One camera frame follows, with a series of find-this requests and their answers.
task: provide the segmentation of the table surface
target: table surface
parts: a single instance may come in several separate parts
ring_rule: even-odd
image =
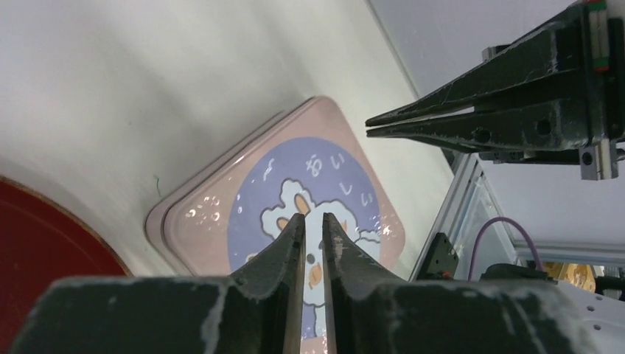
[[[439,149],[366,139],[414,99],[363,0],[5,1],[0,174],[85,221],[136,275],[171,274],[144,236],[165,195],[282,109],[323,94],[397,211],[407,277],[450,184]]]

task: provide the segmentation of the blue circle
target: blue circle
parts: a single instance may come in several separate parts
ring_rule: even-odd
[[[282,205],[280,192],[287,179],[298,181],[310,192],[315,204],[338,199],[352,211],[360,229],[378,230],[380,207],[375,189],[352,155],[325,139],[287,140],[265,154],[239,188],[228,221],[232,271],[243,266],[248,255],[258,253],[273,241],[262,230],[261,214],[267,208]],[[315,336],[310,330],[315,327],[312,311],[312,307],[304,309],[303,338]]]

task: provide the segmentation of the bunny ear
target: bunny ear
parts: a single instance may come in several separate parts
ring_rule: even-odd
[[[304,214],[304,216],[308,215],[308,213],[310,212],[310,206],[308,205],[308,202],[306,202],[306,199],[301,196],[301,194],[295,194],[295,205],[297,207],[297,210],[299,210],[301,214]]]
[[[278,224],[278,229],[280,229],[280,231],[284,230],[285,227],[287,227],[287,224],[289,223],[289,219],[287,218],[278,218],[278,220],[276,220],[276,223]]]

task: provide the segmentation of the cartoon bunny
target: cartoon bunny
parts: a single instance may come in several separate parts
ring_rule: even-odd
[[[315,334],[326,330],[323,244],[321,229],[325,212],[333,213],[343,225],[348,237],[375,260],[380,256],[380,236],[375,231],[360,231],[356,217],[341,201],[324,201],[315,204],[310,192],[299,181],[284,180],[280,200],[283,205],[266,209],[261,214],[262,230],[276,239],[296,212],[306,215],[306,269],[304,278],[304,303],[315,308]]]

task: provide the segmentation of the wire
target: wire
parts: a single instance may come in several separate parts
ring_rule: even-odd
[[[486,232],[486,229],[488,229],[489,226],[491,226],[492,224],[498,221],[509,223],[510,225],[514,226],[517,230],[519,230],[519,232],[521,233],[521,236],[523,236],[523,238],[526,239],[531,255],[532,257],[534,257],[534,262],[536,263],[536,267],[540,271],[544,271],[545,269],[542,266],[542,262],[540,260],[540,256],[538,255],[538,251],[536,250],[536,246],[534,245],[534,241],[531,240],[527,231],[518,222],[512,220],[511,218],[506,218],[505,216],[496,216],[488,220],[482,226],[482,228],[478,232],[478,236],[475,238],[475,245],[473,246],[473,253],[471,253],[471,263],[469,264],[468,280],[471,280],[471,277],[473,275],[473,268],[475,267],[475,255],[478,253],[478,246],[480,245],[480,240],[482,239],[482,236],[484,236],[484,233]]]

